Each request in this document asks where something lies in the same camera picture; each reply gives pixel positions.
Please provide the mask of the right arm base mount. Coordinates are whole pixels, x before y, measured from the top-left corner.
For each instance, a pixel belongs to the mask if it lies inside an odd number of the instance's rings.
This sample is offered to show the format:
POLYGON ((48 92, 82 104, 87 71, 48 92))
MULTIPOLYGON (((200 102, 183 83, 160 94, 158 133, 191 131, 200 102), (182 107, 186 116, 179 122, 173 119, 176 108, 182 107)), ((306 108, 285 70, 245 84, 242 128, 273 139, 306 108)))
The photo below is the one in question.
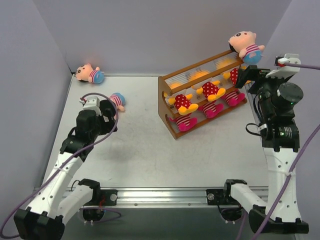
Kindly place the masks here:
POLYGON ((227 179, 222 188, 206 189, 206 200, 210 206, 241 206, 234 198, 231 197, 231 186, 234 184, 248 183, 242 179, 227 179))

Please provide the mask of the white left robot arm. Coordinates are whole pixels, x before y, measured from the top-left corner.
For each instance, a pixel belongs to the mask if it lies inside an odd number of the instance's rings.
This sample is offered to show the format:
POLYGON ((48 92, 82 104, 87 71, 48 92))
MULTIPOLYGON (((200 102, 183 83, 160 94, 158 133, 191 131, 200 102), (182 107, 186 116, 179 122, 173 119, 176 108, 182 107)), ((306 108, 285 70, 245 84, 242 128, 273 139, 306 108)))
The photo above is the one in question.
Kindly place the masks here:
POLYGON ((99 136, 117 131, 117 107, 109 99, 88 97, 81 100, 82 110, 76 125, 62 142, 55 165, 45 183, 34 193, 24 209, 17 209, 13 220, 23 240, 59 240, 67 222, 87 203, 101 200, 100 183, 79 181, 74 191, 63 195, 75 173, 83 165, 99 136))

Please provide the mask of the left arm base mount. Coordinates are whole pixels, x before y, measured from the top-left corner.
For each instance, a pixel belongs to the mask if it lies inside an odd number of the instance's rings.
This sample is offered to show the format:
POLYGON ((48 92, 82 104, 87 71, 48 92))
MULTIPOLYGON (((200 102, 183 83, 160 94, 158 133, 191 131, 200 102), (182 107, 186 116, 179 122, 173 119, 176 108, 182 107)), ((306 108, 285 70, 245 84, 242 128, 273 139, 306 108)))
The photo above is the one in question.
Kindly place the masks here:
POLYGON ((116 206, 118 199, 118 191, 116 189, 103 189, 100 195, 99 206, 116 206))

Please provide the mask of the white pink plush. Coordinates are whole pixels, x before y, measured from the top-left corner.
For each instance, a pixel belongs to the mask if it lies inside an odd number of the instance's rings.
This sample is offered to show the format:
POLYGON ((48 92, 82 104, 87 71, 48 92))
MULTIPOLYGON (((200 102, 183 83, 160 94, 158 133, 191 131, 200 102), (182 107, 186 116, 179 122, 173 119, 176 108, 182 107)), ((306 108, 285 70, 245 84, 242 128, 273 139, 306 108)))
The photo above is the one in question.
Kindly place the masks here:
POLYGON ((229 93, 226 93, 222 99, 229 107, 237 106, 241 101, 245 99, 246 95, 238 90, 233 90, 229 93))
POLYGON ((190 117, 189 115, 181 115, 175 119, 169 118, 169 120, 176 123, 180 132, 187 132, 198 123, 198 119, 196 117, 190 117))
POLYGON ((202 111, 207 119, 215 118, 223 109, 223 104, 215 104, 213 102, 206 103, 200 107, 200 111, 202 111))

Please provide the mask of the black hair boy plush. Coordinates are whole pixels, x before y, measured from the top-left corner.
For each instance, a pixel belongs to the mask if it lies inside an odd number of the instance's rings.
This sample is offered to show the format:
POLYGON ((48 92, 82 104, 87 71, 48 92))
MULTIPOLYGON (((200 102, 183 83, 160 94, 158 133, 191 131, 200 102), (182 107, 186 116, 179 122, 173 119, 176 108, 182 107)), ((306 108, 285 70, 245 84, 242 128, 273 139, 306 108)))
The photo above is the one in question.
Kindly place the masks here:
POLYGON ((110 101, 113 102, 113 104, 115 106, 114 109, 117 112, 125 112, 126 99, 121 93, 114 92, 108 98, 110 101))

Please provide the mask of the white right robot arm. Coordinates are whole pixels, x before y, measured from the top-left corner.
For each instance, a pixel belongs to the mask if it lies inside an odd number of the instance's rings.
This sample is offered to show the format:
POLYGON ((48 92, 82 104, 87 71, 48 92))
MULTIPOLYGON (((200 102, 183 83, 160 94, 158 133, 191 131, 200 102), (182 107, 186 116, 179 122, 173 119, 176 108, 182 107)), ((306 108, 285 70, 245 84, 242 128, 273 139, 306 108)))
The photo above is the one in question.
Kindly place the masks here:
POLYGON ((294 106, 302 100, 302 89, 290 82, 295 70, 276 70, 250 65, 239 69, 236 88, 252 81, 249 94, 254 95, 253 109, 259 119, 258 136, 268 167, 268 196, 263 201, 248 185, 228 179, 224 192, 248 213, 253 238, 259 234, 307 234, 309 225, 302 220, 296 193, 296 164, 300 133, 294 120, 294 106))

